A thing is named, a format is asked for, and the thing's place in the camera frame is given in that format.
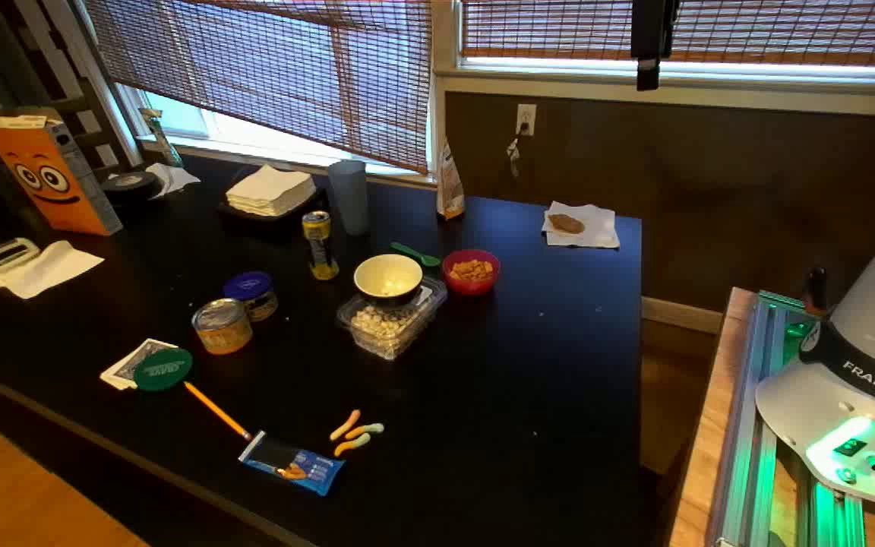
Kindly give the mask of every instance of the black surface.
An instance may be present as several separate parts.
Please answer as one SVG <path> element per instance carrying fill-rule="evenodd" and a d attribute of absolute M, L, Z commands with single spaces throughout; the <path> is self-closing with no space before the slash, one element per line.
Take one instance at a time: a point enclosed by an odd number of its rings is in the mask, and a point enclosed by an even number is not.
<path fill-rule="evenodd" d="M 0 291 L 0 382 L 316 542 L 639 542 L 642 225 L 620 252 L 548 249 L 540 207 L 469 201 L 453 225 L 434 195 L 373 187 L 371 239 L 421 252 L 485 245 L 495 293 L 453 298 L 411 352 L 376 360 L 335 326 L 362 255 L 316 281 L 301 239 L 222 228 L 242 170 L 191 167 L 207 184 L 115 239 L 72 236 L 107 262 L 37 300 Z M 239 269 L 270 269 L 279 313 L 255 342 L 211 359 L 187 315 Z M 242 441 L 181 388 L 115 391 L 96 372 L 144 338 L 194 352 L 191 380 L 250 427 L 316 453 L 362 408 L 387 433 L 353 453 L 328 497 L 234 462 Z"/>

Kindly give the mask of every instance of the plastic container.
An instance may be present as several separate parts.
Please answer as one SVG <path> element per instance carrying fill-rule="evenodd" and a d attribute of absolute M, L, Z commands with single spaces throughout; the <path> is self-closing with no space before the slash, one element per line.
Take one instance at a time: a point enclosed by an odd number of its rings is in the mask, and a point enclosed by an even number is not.
<path fill-rule="evenodd" d="M 253 322 L 242 303 L 234 298 L 220 298 L 220 300 L 203 303 L 191 315 L 191 328 L 197 332 L 211 354 L 237 352 L 253 339 Z"/>
<path fill-rule="evenodd" d="M 440 272 L 455 293 L 485 293 L 495 288 L 500 263 L 485 249 L 458 249 L 444 258 Z"/>
<path fill-rule="evenodd" d="M 336 319 L 346 326 L 356 345 L 395 360 L 431 326 L 444 300 L 447 284 L 425 276 L 411 300 L 379 303 L 356 293 L 336 311 Z"/>
<path fill-rule="evenodd" d="M 239 300 L 253 322 L 264 322 L 279 311 L 274 276 L 264 269 L 242 269 L 232 276 L 222 293 Z"/>

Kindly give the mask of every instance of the napkin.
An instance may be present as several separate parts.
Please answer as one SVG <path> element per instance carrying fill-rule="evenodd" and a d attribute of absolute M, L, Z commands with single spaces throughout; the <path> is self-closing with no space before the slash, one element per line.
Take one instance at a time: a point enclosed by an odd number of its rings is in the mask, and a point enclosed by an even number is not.
<path fill-rule="evenodd" d="M 558 229 L 549 215 L 569 215 L 575 221 L 580 221 L 580 229 Z M 594 203 L 584 203 L 584 207 L 569 207 L 553 201 L 549 209 L 540 219 L 540 229 L 548 234 L 549 245 L 598 245 L 598 249 L 620 249 L 620 236 L 618 236 L 618 212 L 615 209 L 600 209 Z"/>
<path fill-rule="evenodd" d="M 51 284 L 60 284 L 67 279 L 77 279 L 77 276 L 94 269 L 101 262 L 104 262 L 101 255 L 72 249 L 70 239 L 54 239 L 37 258 L 31 258 L 11 269 L 3 269 L 0 288 L 10 288 L 21 300 L 31 300 Z"/>
<path fill-rule="evenodd" d="M 316 190 L 314 177 L 303 170 L 259 167 L 224 190 L 227 203 L 253 215 L 286 215 Z"/>
<path fill-rule="evenodd" d="M 159 177 L 161 179 L 161 190 L 153 198 L 163 198 L 163 195 L 173 195 L 191 182 L 201 182 L 197 177 L 191 177 L 187 170 L 181 167 L 170 167 L 170 164 L 149 164 L 147 173 Z"/>

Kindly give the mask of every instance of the jar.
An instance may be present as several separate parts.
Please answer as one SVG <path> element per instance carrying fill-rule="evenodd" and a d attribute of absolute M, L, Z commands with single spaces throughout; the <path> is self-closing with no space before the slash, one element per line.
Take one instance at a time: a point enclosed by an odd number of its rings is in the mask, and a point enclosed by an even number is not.
<path fill-rule="evenodd" d="M 191 326 L 211 354 L 227 354 L 242 349 L 253 339 L 253 322 L 239 300 L 220 298 L 203 303 Z"/>
<path fill-rule="evenodd" d="M 239 300 L 253 322 L 264 322 L 279 311 L 274 276 L 264 269 L 242 269 L 232 276 L 222 293 Z"/>

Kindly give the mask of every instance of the yellow pencil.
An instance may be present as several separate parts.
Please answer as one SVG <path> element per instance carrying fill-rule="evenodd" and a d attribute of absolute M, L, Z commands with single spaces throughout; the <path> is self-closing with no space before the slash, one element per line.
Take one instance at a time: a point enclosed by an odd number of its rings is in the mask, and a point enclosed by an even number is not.
<path fill-rule="evenodd" d="M 185 382 L 185 388 L 207 408 L 214 411 L 232 430 L 237 430 L 242 441 L 250 441 L 253 433 L 234 423 L 220 403 L 214 403 L 194 382 Z"/>

